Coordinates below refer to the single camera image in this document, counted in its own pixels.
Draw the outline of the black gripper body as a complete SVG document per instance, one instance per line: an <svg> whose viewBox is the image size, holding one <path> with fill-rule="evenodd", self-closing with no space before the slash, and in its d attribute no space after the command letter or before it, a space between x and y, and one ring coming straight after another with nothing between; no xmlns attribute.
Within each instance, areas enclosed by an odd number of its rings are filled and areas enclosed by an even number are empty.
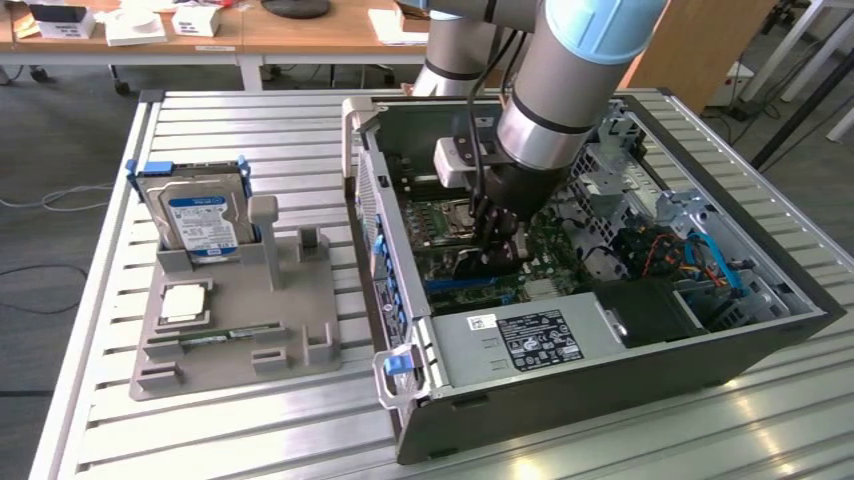
<svg viewBox="0 0 854 480"><path fill-rule="evenodd" d="M567 178L567 166L551 170L532 170L514 162L490 166L484 171L475 217L486 218L492 211L499 211L512 215L518 222L528 223Z"/></svg>

